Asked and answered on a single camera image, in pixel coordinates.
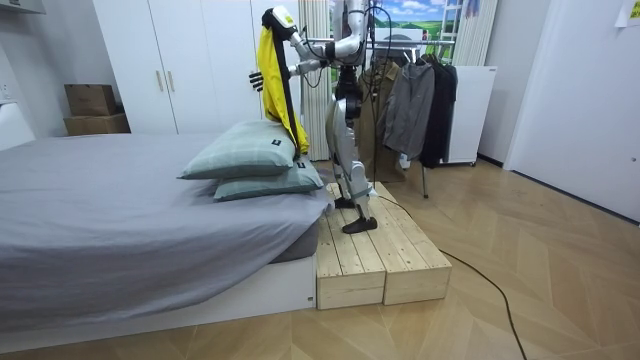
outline white wardrobe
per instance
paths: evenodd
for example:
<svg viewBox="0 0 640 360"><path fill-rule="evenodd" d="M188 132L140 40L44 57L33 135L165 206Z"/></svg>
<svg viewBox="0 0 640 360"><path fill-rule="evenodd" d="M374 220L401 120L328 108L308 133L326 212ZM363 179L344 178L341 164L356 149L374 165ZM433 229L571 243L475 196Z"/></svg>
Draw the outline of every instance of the white wardrobe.
<svg viewBox="0 0 640 360"><path fill-rule="evenodd" d="M249 83L277 0L94 0L133 133L225 131L262 117ZM297 2L287 9L298 19ZM298 58L287 48L287 63ZM290 82L299 110L300 83Z"/></svg>

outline bed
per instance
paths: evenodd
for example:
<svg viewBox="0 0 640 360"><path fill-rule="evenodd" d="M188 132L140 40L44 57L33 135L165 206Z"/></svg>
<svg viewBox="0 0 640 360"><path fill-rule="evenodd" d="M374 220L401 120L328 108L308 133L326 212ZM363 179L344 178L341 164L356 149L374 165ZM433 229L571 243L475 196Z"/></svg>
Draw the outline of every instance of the bed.
<svg viewBox="0 0 640 360"><path fill-rule="evenodd" d="M326 192L216 203L176 178L214 138L0 151L0 353L314 306Z"/></svg>

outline mattress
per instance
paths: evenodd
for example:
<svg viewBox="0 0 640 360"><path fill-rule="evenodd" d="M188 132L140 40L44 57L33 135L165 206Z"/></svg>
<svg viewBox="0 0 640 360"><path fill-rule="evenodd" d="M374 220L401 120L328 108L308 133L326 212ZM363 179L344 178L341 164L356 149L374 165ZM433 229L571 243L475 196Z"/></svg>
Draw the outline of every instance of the mattress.
<svg viewBox="0 0 640 360"><path fill-rule="evenodd" d="M50 138L0 151L0 332L179 309L313 254L325 190L217 203L215 181L176 178L214 138Z"/></svg>
<svg viewBox="0 0 640 360"><path fill-rule="evenodd" d="M318 223L311 225L296 242L291 244L287 250L271 261L271 264L278 264L287 261L304 259L316 253L318 248Z"/></svg>

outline humanoid robot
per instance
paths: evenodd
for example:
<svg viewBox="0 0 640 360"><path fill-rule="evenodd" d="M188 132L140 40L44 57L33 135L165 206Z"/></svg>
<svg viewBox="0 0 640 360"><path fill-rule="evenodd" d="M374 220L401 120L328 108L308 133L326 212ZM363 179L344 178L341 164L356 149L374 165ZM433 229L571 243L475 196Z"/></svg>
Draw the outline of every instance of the humanoid robot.
<svg viewBox="0 0 640 360"><path fill-rule="evenodd" d="M305 42L284 6L269 9L262 24L274 32L274 46L280 63L289 118L293 119L288 79L334 65L340 67L336 92L326 112L326 136L333 164L333 172L340 187L341 197L336 208L355 208L358 220L347 224L342 231L359 233L378 227L369 213L371 187L365 177L364 165L358 161L354 137L354 119L360 117L362 92L358 86L356 68L363 64L366 37L370 30L369 0L336 0L333 14L334 41L322 45ZM300 57L300 62L286 66L282 42L288 41Z"/></svg>

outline wardrobe handle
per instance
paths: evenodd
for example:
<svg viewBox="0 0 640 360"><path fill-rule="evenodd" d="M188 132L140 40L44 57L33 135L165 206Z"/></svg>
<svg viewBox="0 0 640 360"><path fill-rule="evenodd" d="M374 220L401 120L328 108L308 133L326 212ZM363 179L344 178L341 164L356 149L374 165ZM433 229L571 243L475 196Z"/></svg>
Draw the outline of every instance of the wardrobe handle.
<svg viewBox="0 0 640 360"><path fill-rule="evenodd" d="M173 75L171 75L171 71L169 73L169 86L171 86L171 91L176 92L176 88L173 86Z"/></svg>
<svg viewBox="0 0 640 360"><path fill-rule="evenodd" d="M160 71L156 70L156 77L158 78L158 86L160 86L160 92L164 91L164 87L162 86L162 77L160 77Z"/></svg>

